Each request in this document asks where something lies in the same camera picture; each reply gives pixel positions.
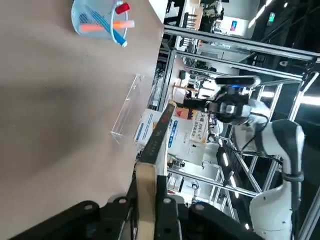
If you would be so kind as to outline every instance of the tabletop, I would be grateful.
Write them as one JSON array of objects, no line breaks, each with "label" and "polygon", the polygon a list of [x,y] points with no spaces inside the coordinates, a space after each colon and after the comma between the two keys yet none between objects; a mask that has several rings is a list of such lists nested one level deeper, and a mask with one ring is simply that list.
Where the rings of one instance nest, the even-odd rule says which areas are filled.
[{"label": "tabletop", "polygon": [[125,193],[136,149],[111,134],[135,74],[147,105],[163,35],[149,0],[128,0],[122,48],[77,35],[72,0],[0,3],[0,239],[83,200]]}]

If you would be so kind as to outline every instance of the metal frame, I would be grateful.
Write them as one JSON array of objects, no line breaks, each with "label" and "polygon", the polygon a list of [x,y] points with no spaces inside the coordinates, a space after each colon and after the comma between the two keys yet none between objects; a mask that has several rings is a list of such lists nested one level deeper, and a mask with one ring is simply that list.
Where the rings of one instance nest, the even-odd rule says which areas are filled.
[{"label": "metal frame", "polygon": [[315,61],[317,63],[320,63],[320,53],[271,45],[234,36],[196,31],[170,25],[164,25],[164,34],[198,39],[207,42],[219,42],[227,45],[235,45],[238,48],[247,49],[259,53],[271,54],[290,59],[298,59],[302,61]]},{"label": "metal frame", "polygon": [[[164,33],[169,34],[169,35],[175,35],[175,36],[180,36],[184,38],[191,38],[191,39],[198,39],[198,40],[203,40],[207,42],[218,42],[218,43],[223,43],[227,45],[233,45],[238,48],[242,49],[247,49],[250,51],[255,51],[255,52],[260,52],[260,53],[266,53],[270,55],[276,55],[276,56],[281,56],[281,57],[286,57],[290,59],[296,59],[296,60],[301,60],[301,61],[306,61],[310,63],[320,63],[320,53],[315,53],[315,52],[310,52],[310,51],[304,51],[304,50],[298,50],[298,49],[293,49],[293,48],[288,48],[288,47],[283,47],[283,46],[276,46],[276,45],[271,45],[267,43],[261,43],[261,42],[256,42],[252,40],[247,40],[243,38],[238,38],[238,37],[233,37],[233,36],[226,36],[226,35],[221,35],[221,34],[214,34],[214,33],[208,33],[208,32],[202,32],[202,31],[196,31],[192,29],[186,29],[186,28],[181,28],[181,27],[176,27],[176,26],[170,26],[170,25],[165,25],[164,26]],[[282,90],[282,86],[285,84],[299,84],[296,96],[294,98],[288,119],[291,121],[294,121],[302,98],[305,94],[305,92],[309,89],[311,84],[315,81],[315,79],[319,76],[319,73],[315,73],[312,79],[309,79],[306,81],[304,79],[304,75],[298,75],[298,74],[292,74],[292,73],[287,73],[287,72],[281,72],[281,71],[276,71],[273,69],[267,69],[263,67],[257,67],[257,66],[252,66],[252,65],[247,65],[239,62],[233,62],[229,60],[224,60],[224,59],[218,59],[218,58],[212,58],[208,56],[202,56],[194,53],[188,53],[188,52],[183,52],[183,51],[177,51],[177,50],[172,50],[170,53],[170,60],[168,61],[169,66],[166,69],[165,73],[165,83],[170,82],[170,77],[171,77],[171,72],[174,64],[174,59],[176,55],[180,55],[181,57],[187,57],[191,59],[196,59],[196,60],[201,60],[205,62],[219,62],[223,64],[227,64],[231,68],[236,68],[236,69],[242,69],[242,70],[247,70],[250,72],[255,72],[255,73],[260,73],[260,74],[265,74],[265,75],[270,75],[270,76],[275,76],[275,77],[280,77],[283,78],[282,80],[277,80],[277,81],[271,81],[271,82],[264,82],[262,85],[260,85],[260,90],[257,99],[261,99],[262,94],[264,92],[265,86],[277,86],[274,98],[272,100],[271,104],[271,115],[270,118],[272,117],[272,114],[275,110],[277,101],[279,99],[279,95]],[[216,72],[211,72],[208,70],[203,70],[203,69],[197,69],[197,68],[192,68],[189,67],[187,68],[189,70],[193,71],[198,71],[200,73],[206,73],[206,74],[216,74],[219,75],[219,73]],[[232,131],[227,131],[227,135],[224,137],[221,137],[222,140],[226,141],[226,144],[229,145],[231,148],[234,148],[234,144],[232,143],[231,137],[232,137]],[[278,164],[274,161],[271,164],[271,167],[268,171],[266,181],[263,185],[263,188],[261,190],[260,186],[258,185],[257,181],[253,177],[252,173],[254,171],[255,165],[258,161],[258,157],[254,156],[252,159],[252,162],[250,164],[250,167],[248,168],[247,165],[245,164],[242,156],[235,152],[235,156],[239,163],[241,164],[244,172],[248,176],[248,179],[250,180],[252,186],[257,192],[252,192],[243,188],[239,187],[231,187],[230,185],[224,185],[221,182],[214,181],[212,179],[204,178],[204,177],[199,177],[196,175],[191,175],[186,172],[180,172],[180,171],[175,171],[172,169],[168,169],[168,172],[175,173],[178,175],[182,175],[188,178],[192,178],[201,182],[205,182],[207,184],[217,186],[219,189],[225,189],[227,191],[232,191],[236,192],[245,196],[249,196],[254,198],[259,192],[261,191],[266,191],[270,188],[271,182],[274,178],[275,172],[277,170]],[[308,212],[307,218],[302,226],[302,229],[299,233],[299,240],[308,240],[310,235],[312,234],[312,231],[314,229],[315,224],[318,221],[318,218],[320,216],[320,210],[319,210],[319,205],[320,205],[320,188],[317,192],[317,195],[315,196],[314,202]]]}]

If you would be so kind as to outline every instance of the cable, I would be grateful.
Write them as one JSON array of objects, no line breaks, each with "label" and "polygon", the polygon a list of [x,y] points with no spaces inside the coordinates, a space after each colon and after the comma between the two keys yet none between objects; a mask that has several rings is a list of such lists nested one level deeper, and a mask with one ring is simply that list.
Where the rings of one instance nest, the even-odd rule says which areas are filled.
[{"label": "cable", "polygon": [[256,136],[258,134],[261,134],[265,128],[267,127],[268,123],[269,123],[269,118],[266,116],[266,115],[263,115],[263,114],[260,114],[260,113],[255,113],[255,112],[251,112],[252,115],[256,115],[256,116],[259,116],[259,117],[263,117],[266,119],[266,122],[265,124],[263,125],[263,127],[254,134],[254,136],[244,145],[244,147],[241,149],[241,152],[256,138]]}]

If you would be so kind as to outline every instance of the sign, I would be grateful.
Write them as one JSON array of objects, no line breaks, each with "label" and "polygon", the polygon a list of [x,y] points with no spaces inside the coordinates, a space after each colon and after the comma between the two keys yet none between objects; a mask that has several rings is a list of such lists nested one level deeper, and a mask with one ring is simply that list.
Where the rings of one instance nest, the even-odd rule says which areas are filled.
[{"label": "sign", "polygon": [[276,16],[276,14],[274,12],[270,12],[268,21],[272,23],[275,20],[275,16]]},{"label": "sign", "polygon": [[[139,150],[146,146],[161,114],[161,112],[151,109],[144,110],[140,124],[134,135],[135,143]],[[199,112],[195,113],[193,120],[183,119],[177,116],[171,118],[168,128],[168,154],[201,166],[206,148],[206,145],[203,144],[206,143],[206,141],[203,142],[202,140],[203,136],[206,136],[206,134],[204,134],[204,129],[208,129],[208,126],[201,122],[201,115],[198,116],[198,114]],[[200,135],[198,139],[201,140],[193,141],[190,138],[190,132],[192,132],[196,119],[197,122],[200,122],[196,123],[196,131],[197,135]]]},{"label": "sign", "polygon": [[235,30],[236,30],[236,27],[237,27],[237,24],[238,24],[238,22],[235,21],[235,20],[233,20],[233,21],[232,21],[232,24],[231,24],[231,29],[230,29],[230,31],[235,31]]},{"label": "sign", "polygon": [[198,111],[193,121],[190,140],[196,143],[206,143],[208,135],[208,114]]}]

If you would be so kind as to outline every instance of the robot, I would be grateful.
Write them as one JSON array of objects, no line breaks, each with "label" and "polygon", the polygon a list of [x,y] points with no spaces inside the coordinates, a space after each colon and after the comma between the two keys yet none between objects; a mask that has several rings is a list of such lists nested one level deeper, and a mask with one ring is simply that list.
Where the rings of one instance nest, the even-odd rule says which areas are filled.
[{"label": "robot", "polygon": [[240,87],[255,87],[260,83],[257,77],[219,77],[215,81],[224,86],[213,99],[185,99],[183,105],[215,114],[219,121],[233,125],[239,151],[282,158],[282,185],[253,198],[250,216],[254,232],[263,239],[289,240],[292,215],[300,206],[304,180],[302,127],[288,119],[269,122],[270,111],[264,103],[241,94]]}]

